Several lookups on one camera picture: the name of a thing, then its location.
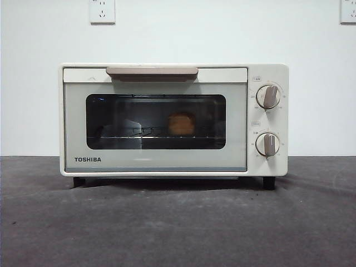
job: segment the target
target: timer dial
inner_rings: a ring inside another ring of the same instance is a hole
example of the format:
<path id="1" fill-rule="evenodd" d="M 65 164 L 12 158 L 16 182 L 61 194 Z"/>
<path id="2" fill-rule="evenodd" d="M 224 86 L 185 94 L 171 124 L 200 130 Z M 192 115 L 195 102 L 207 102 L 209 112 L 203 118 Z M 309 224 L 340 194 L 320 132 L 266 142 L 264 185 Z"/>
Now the timer dial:
<path id="1" fill-rule="evenodd" d="M 274 108 L 280 100 L 280 92 L 275 85 L 265 85 L 257 92 L 257 103 L 266 110 Z"/>
<path id="2" fill-rule="evenodd" d="M 258 152 L 265 157 L 274 156 L 279 150 L 278 137 L 273 133 L 263 133 L 256 140 Z"/>

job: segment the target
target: control panel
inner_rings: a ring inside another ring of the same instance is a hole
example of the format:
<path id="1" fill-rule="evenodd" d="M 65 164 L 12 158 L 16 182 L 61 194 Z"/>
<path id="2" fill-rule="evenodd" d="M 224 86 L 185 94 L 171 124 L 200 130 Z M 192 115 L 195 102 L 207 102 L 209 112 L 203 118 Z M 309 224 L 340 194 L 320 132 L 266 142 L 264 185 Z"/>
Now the control panel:
<path id="1" fill-rule="evenodd" d="M 287 66 L 252 66 L 248 98 L 248 171 L 283 176 L 288 169 Z"/>

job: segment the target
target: oven door handle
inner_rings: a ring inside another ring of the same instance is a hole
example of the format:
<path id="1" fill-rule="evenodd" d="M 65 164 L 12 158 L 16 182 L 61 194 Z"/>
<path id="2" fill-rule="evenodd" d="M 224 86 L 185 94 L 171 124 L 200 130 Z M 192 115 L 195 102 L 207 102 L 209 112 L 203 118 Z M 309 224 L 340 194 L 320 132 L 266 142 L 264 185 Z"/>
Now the oven door handle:
<path id="1" fill-rule="evenodd" d="M 198 76 L 196 67 L 107 67 L 112 80 L 122 82 L 186 82 Z"/>

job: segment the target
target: toshiba logo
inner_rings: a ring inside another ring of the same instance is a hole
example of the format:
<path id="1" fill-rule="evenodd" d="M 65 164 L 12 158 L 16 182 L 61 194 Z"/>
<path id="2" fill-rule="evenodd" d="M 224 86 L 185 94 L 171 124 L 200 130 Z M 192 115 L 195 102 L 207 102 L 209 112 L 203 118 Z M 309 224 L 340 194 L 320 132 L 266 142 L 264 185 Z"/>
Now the toshiba logo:
<path id="1" fill-rule="evenodd" d="M 76 162 L 98 162 L 101 161 L 100 157 L 75 157 Z"/>

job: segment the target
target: oven foot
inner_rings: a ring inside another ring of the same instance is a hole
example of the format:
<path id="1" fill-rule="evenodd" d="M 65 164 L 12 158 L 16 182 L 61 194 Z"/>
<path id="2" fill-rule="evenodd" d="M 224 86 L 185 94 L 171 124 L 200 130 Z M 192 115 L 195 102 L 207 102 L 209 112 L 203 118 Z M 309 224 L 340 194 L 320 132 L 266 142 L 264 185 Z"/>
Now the oven foot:
<path id="1" fill-rule="evenodd" d="M 263 177 L 263 189 L 274 190 L 276 177 Z"/>
<path id="2" fill-rule="evenodd" d="M 73 177 L 73 188 L 79 187 L 85 184 L 85 178 Z"/>

